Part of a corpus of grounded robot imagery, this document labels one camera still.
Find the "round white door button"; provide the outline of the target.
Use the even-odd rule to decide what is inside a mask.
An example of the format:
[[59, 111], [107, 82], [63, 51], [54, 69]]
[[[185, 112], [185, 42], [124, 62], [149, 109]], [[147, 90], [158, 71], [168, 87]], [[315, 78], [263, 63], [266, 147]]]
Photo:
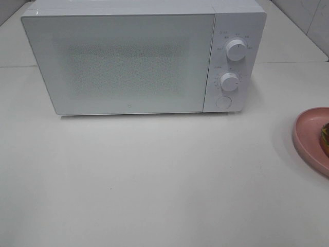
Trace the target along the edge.
[[228, 96], [222, 96], [218, 98], [216, 101], [216, 106], [219, 109], [228, 109], [230, 108], [231, 104], [232, 104], [232, 99]]

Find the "white microwave door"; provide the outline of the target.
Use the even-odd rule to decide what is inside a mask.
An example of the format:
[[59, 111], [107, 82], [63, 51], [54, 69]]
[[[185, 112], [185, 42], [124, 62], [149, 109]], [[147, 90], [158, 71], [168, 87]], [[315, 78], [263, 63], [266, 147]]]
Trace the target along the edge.
[[22, 23], [58, 115], [201, 112], [214, 16], [43, 16]]

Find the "pink plate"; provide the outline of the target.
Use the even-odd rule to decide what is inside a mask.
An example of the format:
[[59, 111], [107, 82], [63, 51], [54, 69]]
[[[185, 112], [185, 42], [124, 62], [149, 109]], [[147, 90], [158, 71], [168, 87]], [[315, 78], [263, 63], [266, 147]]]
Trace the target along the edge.
[[300, 157], [313, 169], [328, 176], [328, 156], [320, 146], [321, 128], [328, 123], [328, 107], [301, 113], [293, 127], [293, 143]]

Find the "burger with lettuce and cheese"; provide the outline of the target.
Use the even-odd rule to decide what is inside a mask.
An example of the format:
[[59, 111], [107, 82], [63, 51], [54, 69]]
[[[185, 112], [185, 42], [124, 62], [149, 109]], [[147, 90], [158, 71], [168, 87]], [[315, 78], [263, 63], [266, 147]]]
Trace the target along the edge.
[[320, 146], [326, 156], [329, 156], [328, 127], [329, 123], [326, 123], [320, 131]]

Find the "lower white timer knob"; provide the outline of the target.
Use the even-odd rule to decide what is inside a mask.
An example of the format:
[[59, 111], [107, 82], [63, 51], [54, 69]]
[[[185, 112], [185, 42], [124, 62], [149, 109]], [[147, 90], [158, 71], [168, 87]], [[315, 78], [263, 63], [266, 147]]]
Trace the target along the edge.
[[223, 91], [234, 91], [238, 88], [239, 78], [235, 73], [225, 73], [220, 78], [220, 85]]

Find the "white microwave oven body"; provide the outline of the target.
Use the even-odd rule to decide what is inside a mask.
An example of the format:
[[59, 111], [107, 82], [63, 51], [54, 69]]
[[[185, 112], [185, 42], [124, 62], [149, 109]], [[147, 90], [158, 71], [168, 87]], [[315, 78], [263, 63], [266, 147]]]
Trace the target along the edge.
[[[255, 1], [35, 1], [23, 17], [43, 16], [140, 16], [140, 15], [204, 15], [214, 16], [204, 105], [201, 112], [238, 112], [245, 103], [251, 73], [259, 49], [267, 14]], [[247, 44], [246, 56], [231, 61], [225, 45], [233, 39]], [[235, 73], [238, 88], [223, 91], [220, 78]], [[219, 109], [222, 96], [232, 99], [228, 109]]]

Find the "upper white power knob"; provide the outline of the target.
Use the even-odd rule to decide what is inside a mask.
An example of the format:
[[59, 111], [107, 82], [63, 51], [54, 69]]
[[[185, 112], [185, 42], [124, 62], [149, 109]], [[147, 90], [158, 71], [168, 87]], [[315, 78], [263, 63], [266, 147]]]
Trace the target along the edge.
[[246, 56], [247, 44], [242, 39], [233, 39], [225, 45], [225, 51], [229, 60], [239, 61]]

